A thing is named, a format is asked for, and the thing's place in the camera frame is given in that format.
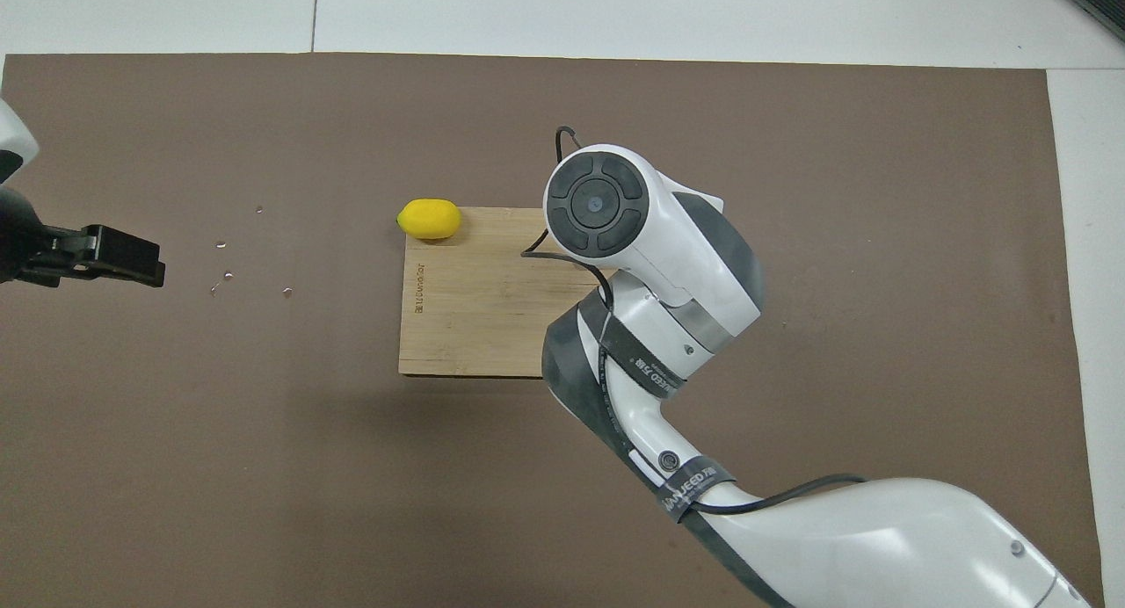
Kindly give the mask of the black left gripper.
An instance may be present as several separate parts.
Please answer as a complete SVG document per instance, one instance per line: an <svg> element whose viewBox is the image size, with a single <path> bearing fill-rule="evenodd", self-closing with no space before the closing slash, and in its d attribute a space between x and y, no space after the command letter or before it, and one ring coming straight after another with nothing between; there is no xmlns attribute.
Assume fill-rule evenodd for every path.
<svg viewBox="0 0 1125 608"><path fill-rule="evenodd" d="M108 225L82 229L76 269L73 253L51 251L53 238L46 232L32 204L14 189L1 189L1 283L26 281L57 288L62 279L134 281L164 287L166 263L161 247Z"/></svg>

